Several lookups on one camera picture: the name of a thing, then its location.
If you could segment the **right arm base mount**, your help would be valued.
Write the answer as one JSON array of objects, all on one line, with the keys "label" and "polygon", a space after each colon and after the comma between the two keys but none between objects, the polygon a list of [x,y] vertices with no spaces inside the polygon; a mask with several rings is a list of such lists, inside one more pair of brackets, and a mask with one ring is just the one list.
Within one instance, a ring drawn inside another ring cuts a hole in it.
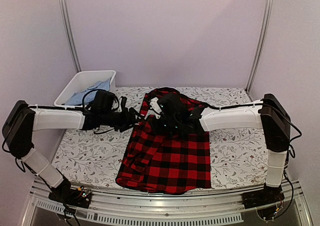
[{"label": "right arm base mount", "polygon": [[280,202],[285,199],[285,196],[281,186],[270,187],[265,184],[263,189],[245,192],[241,198],[244,208],[251,209]]}]

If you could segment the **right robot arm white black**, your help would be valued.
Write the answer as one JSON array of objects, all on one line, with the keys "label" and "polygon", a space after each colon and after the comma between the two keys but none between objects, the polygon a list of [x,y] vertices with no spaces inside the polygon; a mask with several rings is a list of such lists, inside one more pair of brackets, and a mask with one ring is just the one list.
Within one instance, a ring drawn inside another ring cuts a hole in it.
[{"label": "right robot arm white black", "polygon": [[150,100],[156,121],[151,124],[158,133],[200,134],[220,129],[254,128],[263,130],[268,150],[265,188],[259,192],[262,204],[269,204],[278,196],[286,158],[291,142],[291,129],[302,136],[302,132],[292,123],[290,116],[273,94],[265,94],[263,99],[247,104],[215,107],[207,103],[193,110],[183,104],[178,94],[167,94]]}]

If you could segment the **red black plaid shirt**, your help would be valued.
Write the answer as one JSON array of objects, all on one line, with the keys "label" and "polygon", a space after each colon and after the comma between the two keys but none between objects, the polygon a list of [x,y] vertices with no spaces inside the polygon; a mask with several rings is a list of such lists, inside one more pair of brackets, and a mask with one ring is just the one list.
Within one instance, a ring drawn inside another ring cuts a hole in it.
[{"label": "red black plaid shirt", "polygon": [[156,135],[154,119],[135,125],[115,182],[127,189],[180,195],[189,190],[211,188],[209,133]]}]

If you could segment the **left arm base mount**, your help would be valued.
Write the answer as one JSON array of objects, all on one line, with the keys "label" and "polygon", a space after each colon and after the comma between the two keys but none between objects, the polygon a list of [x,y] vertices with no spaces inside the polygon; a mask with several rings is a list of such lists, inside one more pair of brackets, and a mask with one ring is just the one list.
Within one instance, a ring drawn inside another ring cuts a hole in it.
[{"label": "left arm base mount", "polygon": [[71,188],[69,184],[61,184],[51,189],[48,198],[68,206],[88,209],[92,200],[92,190],[84,186]]}]

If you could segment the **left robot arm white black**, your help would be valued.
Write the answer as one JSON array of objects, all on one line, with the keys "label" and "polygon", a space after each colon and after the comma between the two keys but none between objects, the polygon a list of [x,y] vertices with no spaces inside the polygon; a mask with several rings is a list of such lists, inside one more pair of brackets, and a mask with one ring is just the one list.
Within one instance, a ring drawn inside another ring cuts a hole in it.
[{"label": "left robot arm white black", "polygon": [[90,131],[109,126],[124,132],[143,120],[134,108],[121,106],[120,111],[89,107],[56,107],[29,105],[19,100],[13,106],[2,127],[2,149],[41,177],[63,202],[74,199],[74,191],[48,159],[35,149],[33,133],[41,130],[74,129]]}]

